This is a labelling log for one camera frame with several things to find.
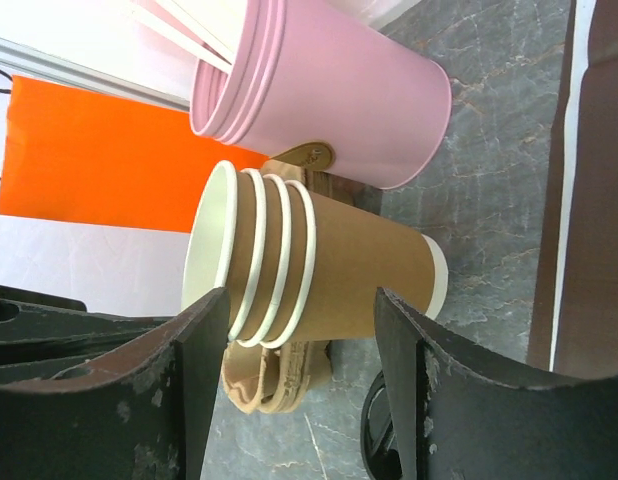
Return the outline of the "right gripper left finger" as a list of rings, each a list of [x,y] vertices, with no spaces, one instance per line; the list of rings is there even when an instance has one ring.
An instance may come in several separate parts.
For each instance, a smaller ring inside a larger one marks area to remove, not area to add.
[[[0,479],[196,479],[227,345],[215,288],[172,317],[0,285]]]

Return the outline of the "orange paper gift bag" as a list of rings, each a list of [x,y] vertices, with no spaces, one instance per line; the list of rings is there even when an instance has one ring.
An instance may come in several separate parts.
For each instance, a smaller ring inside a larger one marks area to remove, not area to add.
[[[219,161],[267,160],[194,135],[185,112],[10,80],[0,215],[188,233]]]

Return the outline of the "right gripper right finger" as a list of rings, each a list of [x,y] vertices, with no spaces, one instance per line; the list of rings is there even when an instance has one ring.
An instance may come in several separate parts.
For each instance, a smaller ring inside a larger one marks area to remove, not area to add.
[[[405,478],[618,479],[618,374],[517,362],[385,288],[374,318]]]

